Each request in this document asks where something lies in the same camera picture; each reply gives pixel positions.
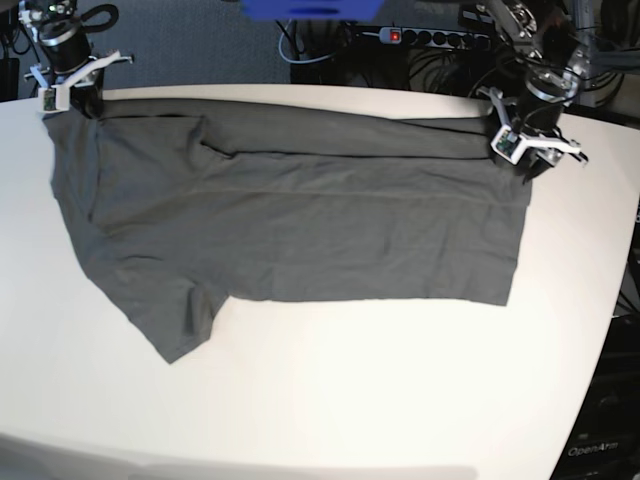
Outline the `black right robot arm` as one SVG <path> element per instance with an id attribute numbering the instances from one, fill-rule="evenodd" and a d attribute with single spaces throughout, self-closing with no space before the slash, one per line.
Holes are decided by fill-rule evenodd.
<path id="1" fill-rule="evenodd" d="M 106 69 L 134 62 L 132 55 L 119 50 L 105 55 L 93 51 L 90 36 L 116 25 L 117 6 L 103 3 L 82 14 L 75 1 L 19 1 L 15 8 L 28 39 L 48 61 L 47 67 L 37 63 L 25 75 L 36 82 L 39 111 L 57 114 L 75 109 L 89 119 L 101 117 Z"/>

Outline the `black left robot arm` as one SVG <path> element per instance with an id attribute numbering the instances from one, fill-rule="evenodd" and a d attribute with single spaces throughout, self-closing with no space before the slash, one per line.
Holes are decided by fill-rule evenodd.
<path id="1" fill-rule="evenodd" d="M 581 144 L 567 139 L 558 121 L 579 96 L 590 63 L 567 15 L 554 1 L 480 1 L 495 31 L 524 67 L 523 88 L 508 97 L 495 86 L 474 86 L 490 100 L 498 120 L 490 136 L 496 161 L 511 166 L 527 184 L 566 155 L 588 162 Z"/>

